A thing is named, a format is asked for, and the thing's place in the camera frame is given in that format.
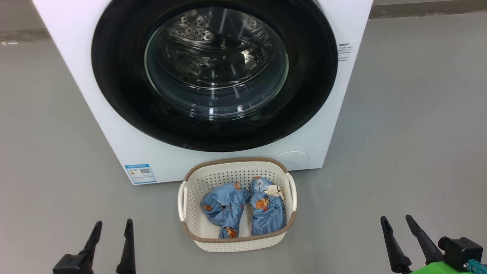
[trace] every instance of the front-loading washing machine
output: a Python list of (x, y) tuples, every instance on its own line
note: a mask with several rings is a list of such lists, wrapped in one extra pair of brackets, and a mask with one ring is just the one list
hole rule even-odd
[(34, 0), (133, 184), (323, 166), (373, 0)]

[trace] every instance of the brown basket rim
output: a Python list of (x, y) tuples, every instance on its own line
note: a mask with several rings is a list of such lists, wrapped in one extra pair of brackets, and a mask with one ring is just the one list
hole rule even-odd
[[(200, 168), (212, 166), (212, 165), (237, 163), (237, 162), (270, 162), (270, 163), (276, 164), (280, 168), (282, 168), (284, 173), (289, 173), (289, 171), (286, 169), (286, 167), (283, 164), (281, 164), (279, 161), (274, 160), (272, 158), (264, 158), (264, 157), (235, 158), (235, 159), (217, 160), (217, 161), (211, 161), (211, 162), (199, 164), (199, 165), (193, 167), (186, 174), (184, 181), (187, 182), (189, 177), (196, 170), (198, 170)], [(291, 219), (289, 220), (289, 222), (287, 222), (286, 226), (283, 227), (279, 231), (276, 231), (273, 233), (267, 233), (267, 234), (263, 234), (263, 235), (258, 235), (258, 236), (247, 236), (247, 237), (241, 237), (241, 238), (235, 238), (235, 239), (201, 238), (201, 237), (198, 237), (195, 234), (191, 233), (191, 231), (187, 227), (187, 224), (185, 221), (181, 222), (181, 224), (183, 225), (183, 228), (186, 231), (186, 233), (188, 234), (188, 236), (195, 241), (202, 242), (202, 243), (236, 243), (236, 242), (247, 242), (247, 241), (253, 241), (253, 240), (260, 240), (260, 239), (265, 239), (265, 238), (270, 238), (270, 237), (275, 237), (275, 236), (281, 235), (281, 234), (283, 234), (289, 230), (289, 228), (293, 225), (295, 218), (296, 218), (296, 211), (293, 211), (291, 214)]]

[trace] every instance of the black round door frame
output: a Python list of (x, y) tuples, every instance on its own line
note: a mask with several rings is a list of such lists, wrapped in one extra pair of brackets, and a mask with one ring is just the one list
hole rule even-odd
[[(271, 103), (252, 116), (192, 118), (160, 98), (147, 79), (143, 52), (151, 33), (168, 18), (209, 6), (262, 20), (286, 47), (288, 78)], [(333, 31), (313, 0), (115, 0), (96, 27), (92, 65), (107, 101), (135, 128), (171, 145), (209, 152), (257, 148), (295, 132), (327, 100), (338, 66)]]

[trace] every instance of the washing machine door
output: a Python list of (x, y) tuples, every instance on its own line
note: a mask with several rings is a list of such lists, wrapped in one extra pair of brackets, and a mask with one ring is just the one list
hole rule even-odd
[(311, 119), (333, 87), (337, 48), (312, 0), (115, 0), (92, 64), (107, 101), (140, 131), (229, 152)]

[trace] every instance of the basket bottom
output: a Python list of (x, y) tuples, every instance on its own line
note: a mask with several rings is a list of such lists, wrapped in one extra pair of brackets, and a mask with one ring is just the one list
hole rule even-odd
[[(252, 236), (252, 213), (253, 208), (251, 204), (246, 204), (243, 208), (242, 218), (240, 219), (240, 237)], [(198, 231), (196, 235), (201, 238), (218, 239), (221, 227), (212, 224), (207, 216), (201, 212), (198, 218)]]

